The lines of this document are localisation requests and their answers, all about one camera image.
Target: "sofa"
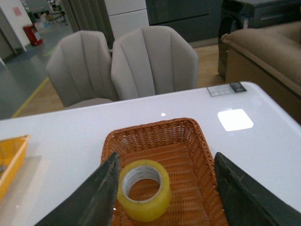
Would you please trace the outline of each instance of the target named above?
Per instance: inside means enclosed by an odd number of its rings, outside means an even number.
[[[225,34],[226,82],[258,84],[301,124],[301,21]]]

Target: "packing tape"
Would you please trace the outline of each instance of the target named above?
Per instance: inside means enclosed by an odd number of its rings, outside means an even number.
[[[152,179],[159,183],[157,193],[144,201],[128,197],[132,186],[143,179]],[[169,176],[166,169],[156,161],[138,160],[122,169],[119,178],[117,199],[125,213],[133,220],[150,222],[167,210],[171,200]]]

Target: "glossy white tabletop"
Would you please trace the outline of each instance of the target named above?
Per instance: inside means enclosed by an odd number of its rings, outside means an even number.
[[[115,129],[190,117],[213,156],[221,152],[301,212],[301,126],[258,86],[212,97],[194,89],[154,97],[0,121],[0,139],[30,134],[27,156],[0,203],[1,226],[32,226],[67,198],[98,166]],[[243,109],[249,129],[226,131],[218,113]]]

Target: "red fire extinguisher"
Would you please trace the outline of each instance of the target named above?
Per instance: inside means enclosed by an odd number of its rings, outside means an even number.
[[[25,31],[31,45],[37,46],[43,43],[43,40],[34,24],[24,26],[23,30]]]

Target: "chair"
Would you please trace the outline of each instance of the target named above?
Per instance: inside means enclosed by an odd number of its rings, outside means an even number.
[[[66,108],[119,100],[111,80],[111,55],[102,32],[79,31],[60,40],[46,71]]]
[[[115,40],[111,76],[122,100],[194,89],[198,55],[172,28],[142,27]]]

